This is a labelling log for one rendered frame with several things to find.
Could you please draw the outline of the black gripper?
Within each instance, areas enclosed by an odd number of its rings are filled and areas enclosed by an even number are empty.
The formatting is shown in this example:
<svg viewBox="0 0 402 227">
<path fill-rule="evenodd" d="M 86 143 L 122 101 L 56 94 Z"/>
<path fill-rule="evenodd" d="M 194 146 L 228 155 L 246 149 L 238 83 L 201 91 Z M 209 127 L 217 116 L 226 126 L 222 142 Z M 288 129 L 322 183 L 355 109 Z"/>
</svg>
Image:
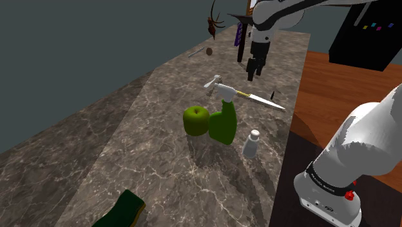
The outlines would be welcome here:
<svg viewBox="0 0 402 227">
<path fill-rule="evenodd" d="M 257 43 L 251 42 L 251 54 L 254 58 L 249 58 L 246 66 L 247 80 L 252 81 L 254 72 L 256 75 L 261 76 L 263 67 L 266 64 L 266 57 L 270 48 L 271 42 Z"/>
</svg>

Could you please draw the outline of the black stand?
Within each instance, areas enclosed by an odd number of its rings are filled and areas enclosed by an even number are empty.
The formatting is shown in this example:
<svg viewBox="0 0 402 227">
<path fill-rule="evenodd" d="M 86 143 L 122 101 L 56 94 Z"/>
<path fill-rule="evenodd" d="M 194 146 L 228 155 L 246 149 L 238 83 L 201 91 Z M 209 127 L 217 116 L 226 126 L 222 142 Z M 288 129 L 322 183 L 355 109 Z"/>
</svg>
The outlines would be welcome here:
<svg viewBox="0 0 402 227">
<path fill-rule="evenodd" d="M 249 25 L 253 25 L 253 17 L 251 15 L 238 15 L 238 14 L 229 14 L 230 16 L 233 16 L 239 20 L 239 22 L 242 23 L 242 36 L 241 36 L 241 41 L 240 45 L 238 46 L 238 55 L 237 55 L 237 62 L 241 63 L 242 62 L 242 57 L 244 54 L 244 46 L 245 46 L 245 37 L 247 33 L 247 27 Z"/>
</svg>

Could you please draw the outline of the purple rack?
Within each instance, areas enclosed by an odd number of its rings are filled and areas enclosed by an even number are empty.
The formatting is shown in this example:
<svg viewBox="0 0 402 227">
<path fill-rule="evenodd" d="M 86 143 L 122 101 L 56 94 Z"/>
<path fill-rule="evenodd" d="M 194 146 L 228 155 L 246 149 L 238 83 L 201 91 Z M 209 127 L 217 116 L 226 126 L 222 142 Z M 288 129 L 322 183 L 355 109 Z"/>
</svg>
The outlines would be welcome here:
<svg viewBox="0 0 402 227">
<path fill-rule="evenodd" d="M 241 41 L 241 36 L 242 36 L 242 23 L 239 22 L 237 24 L 237 31 L 236 31 L 236 37 L 234 40 L 234 46 L 239 46 L 240 45 L 240 41 Z"/>
</svg>

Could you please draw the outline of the brown dried plant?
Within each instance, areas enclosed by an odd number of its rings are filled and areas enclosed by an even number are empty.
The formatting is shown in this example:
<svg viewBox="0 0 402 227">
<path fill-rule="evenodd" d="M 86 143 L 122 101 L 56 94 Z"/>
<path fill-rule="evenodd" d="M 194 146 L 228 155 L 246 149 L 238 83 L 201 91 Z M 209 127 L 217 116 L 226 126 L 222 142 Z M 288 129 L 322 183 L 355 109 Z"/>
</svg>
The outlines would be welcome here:
<svg viewBox="0 0 402 227">
<path fill-rule="evenodd" d="M 219 26 L 218 24 L 223 23 L 224 21 L 219 21 L 220 13 L 218 13 L 216 19 L 213 18 L 213 8 L 215 5 L 215 1 L 211 6 L 210 16 L 207 18 L 208 22 L 208 32 L 213 36 L 213 39 L 216 37 L 216 28 L 225 28 L 225 26 Z"/>
</svg>

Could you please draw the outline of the grey metal pen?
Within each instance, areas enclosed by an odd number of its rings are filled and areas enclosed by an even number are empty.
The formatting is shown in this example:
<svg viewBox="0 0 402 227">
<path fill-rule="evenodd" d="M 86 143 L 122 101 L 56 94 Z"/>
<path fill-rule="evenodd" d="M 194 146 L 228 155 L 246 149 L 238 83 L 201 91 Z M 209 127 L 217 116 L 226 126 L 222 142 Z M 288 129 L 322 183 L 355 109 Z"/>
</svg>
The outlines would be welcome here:
<svg viewBox="0 0 402 227">
<path fill-rule="evenodd" d="M 201 48 L 200 48 L 200 49 L 198 49 L 197 51 L 195 51 L 195 52 L 193 52 L 193 53 L 189 54 L 189 55 L 188 55 L 188 57 L 190 58 L 190 57 L 194 56 L 195 54 L 197 54 L 197 53 L 201 52 L 201 51 L 202 51 L 204 48 L 205 48 L 204 46 L 203 46 L 203 47 L 201 47 Z"/>
</svg>

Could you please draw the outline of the green spray bottle white nozzle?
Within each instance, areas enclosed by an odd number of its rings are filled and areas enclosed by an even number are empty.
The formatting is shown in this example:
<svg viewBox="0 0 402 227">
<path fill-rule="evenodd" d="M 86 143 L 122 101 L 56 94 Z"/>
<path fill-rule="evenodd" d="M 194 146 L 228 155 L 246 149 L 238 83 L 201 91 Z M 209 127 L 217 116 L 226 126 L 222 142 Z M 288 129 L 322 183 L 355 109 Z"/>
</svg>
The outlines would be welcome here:
<svg viewBox="0 0 402 227">
<path fill-rule="evenodd" d="M 219 79 L 220 75 L 214 75 L 213 80 L 204 85 L 204 88 L 214 86 L 218 95 L 222 96 L 221 111 L 209 116 L 209 136 L 222 144 L 230 145 L 237 130 L 236 110 L 233 104 L 233 97 L 237 91 L 233 87 L 218 83 Z"/>
</svg>

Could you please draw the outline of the white salt shaker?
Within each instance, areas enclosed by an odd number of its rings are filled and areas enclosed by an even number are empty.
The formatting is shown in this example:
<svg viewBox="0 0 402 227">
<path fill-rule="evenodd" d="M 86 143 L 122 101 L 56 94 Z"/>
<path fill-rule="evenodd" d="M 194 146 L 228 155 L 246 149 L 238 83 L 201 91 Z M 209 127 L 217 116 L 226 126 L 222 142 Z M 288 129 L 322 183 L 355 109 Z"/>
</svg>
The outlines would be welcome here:
<svg viewBox="0 0 402 227">
<path fill-rule="evenodd" d="M 256 156 L 256 151 L 258 149 L 258 143 L 260 140 L 260 133 L 258 130 L 252 130 L 248 135 L 244 146 L 242 148 L 242 154 L 246 158 L 254 158 Z"/>
</svg>

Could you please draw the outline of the green apple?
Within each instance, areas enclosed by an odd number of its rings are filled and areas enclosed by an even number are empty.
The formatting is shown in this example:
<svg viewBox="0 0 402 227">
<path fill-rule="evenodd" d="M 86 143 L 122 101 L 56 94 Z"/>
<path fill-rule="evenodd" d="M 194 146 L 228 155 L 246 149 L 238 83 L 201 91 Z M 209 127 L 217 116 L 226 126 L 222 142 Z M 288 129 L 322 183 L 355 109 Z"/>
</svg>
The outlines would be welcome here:
<svg viewBox="0 0 402 227">
<path fill-rule="evenodd" d="M 183 113 L 184 130 L 188 135 L 199 136 L 209 129 L 209 112 L 202 106 L 191 106 Z"/>
</svg>

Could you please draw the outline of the black fridge with coloured magnets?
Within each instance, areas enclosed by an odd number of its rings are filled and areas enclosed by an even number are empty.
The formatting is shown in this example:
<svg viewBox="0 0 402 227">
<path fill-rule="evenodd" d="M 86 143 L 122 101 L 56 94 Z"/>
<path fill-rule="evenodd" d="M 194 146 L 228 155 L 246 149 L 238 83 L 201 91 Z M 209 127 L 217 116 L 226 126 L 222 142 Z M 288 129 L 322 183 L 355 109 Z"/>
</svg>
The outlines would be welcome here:
<svg viewBox="0 0 402 227">
<path fill-rule="evenodd" d="M 402 49 L 402 0 L 352 5 L 329 49 L 329 61 L 383 71 Z"/>
</svg>

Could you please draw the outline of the green sponge yellow underside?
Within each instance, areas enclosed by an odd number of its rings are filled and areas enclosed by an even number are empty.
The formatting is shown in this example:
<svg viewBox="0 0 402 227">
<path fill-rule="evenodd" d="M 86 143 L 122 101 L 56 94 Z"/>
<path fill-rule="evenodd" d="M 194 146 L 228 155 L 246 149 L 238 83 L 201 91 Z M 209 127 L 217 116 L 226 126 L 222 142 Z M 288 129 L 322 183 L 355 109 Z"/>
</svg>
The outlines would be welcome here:
<svg viewBox="0 0 402 227">
<path fill-rule="evenodd" d="M 134 227 L 146 203 L 130 190 L 124 190 L 113 208 L 92 227 Z"/>
</svg>

